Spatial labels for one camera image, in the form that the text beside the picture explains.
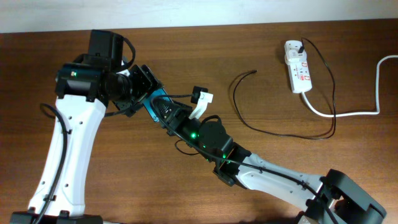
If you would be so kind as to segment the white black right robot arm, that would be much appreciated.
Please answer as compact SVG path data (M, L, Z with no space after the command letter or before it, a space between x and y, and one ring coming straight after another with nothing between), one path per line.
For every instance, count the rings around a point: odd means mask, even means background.
M187 105L157 96L150 107L169 135L177 136L208 162L228 186L273 195L303 211L307 223L382 223L385 208L341 171L305 174L277 166L248 151L227 134L221 119L199 121Z

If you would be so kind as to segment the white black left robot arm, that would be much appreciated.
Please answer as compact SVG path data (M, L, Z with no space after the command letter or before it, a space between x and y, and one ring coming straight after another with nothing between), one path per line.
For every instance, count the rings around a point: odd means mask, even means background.
M27 211L13 212L11 223L103 223L85 214L85 183L96 133L108 115L108 103L131 117L162 88L147 65L120 72L67 63L57 73L57 100L49 153Z

